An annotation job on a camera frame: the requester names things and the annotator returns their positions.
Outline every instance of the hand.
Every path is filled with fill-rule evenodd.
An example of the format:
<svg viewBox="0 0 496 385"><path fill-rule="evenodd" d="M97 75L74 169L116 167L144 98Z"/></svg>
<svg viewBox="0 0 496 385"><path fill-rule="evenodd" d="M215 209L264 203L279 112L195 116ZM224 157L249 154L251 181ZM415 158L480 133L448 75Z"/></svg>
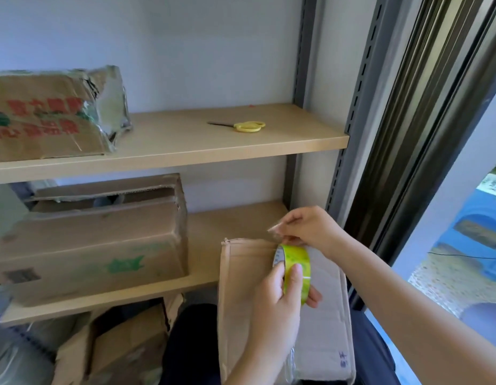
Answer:
<svg viewBox="0 0 496 385"><path fill-rule="evenodd" d="M325 255L336 241L349 238L334 219L318 206L294 209L270 230L281 235L284 244L308 244Z"/></svg>
<svg viewBox="0 0 496 385"><path fill-rule="evenodd" d="M280 262L257 287L245 350L268 361L277 369L276 374L296 342L300 324L303 270L299 264L291 268L285 295L284 273Z"/></svg>

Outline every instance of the barcode label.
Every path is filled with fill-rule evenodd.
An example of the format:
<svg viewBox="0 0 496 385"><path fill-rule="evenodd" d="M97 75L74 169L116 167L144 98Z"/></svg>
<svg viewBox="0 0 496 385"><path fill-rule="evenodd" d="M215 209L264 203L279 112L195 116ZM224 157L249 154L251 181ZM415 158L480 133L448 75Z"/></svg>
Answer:
<svg viewBox="0 0 496 385"><path fill-rule="evenodd" d="M20 284L21 282L29 282L40 280L41 277L38 276L32 267L29 269L14 270L12 272L4 272L5 276L13 284Z"/></svg>

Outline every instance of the yellow scissors handle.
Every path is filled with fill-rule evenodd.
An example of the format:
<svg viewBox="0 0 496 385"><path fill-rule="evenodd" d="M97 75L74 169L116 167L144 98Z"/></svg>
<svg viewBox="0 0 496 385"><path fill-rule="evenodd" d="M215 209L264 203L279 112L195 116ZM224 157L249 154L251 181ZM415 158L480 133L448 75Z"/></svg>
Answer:
<svg viewBox="0 0 496 385"><path fill-rule="evenodd" d="M266 126L264 122L237 122L234 128L238 132L258 132Z"/></svg>

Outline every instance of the black pants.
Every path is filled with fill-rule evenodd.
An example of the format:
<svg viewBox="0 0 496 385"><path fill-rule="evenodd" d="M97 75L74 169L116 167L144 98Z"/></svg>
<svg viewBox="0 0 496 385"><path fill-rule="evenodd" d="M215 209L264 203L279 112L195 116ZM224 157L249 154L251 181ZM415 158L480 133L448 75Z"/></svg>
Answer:
<svg viewBox="0 0 496 385"><path fill-rule="evenodd" d="M159 385L220 385L217 306L192 305L177 318L162 359ZM352 311L356 385L399 385L386 343L364 313ZM345 384L343 381L312 384Z"/></svg>

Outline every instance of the scissors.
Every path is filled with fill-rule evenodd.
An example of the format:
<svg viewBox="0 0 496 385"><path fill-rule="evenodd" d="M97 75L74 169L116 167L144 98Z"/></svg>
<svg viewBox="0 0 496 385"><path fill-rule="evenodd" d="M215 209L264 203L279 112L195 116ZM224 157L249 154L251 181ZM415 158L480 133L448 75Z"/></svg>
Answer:
<svg viewBox="0 0 496 385"><path fill-rule="evenodd" d="M228 122L207 122L207 124L233 127L237 132L258 132L266 126L264 122L237 122L235 124Z"/></svg>

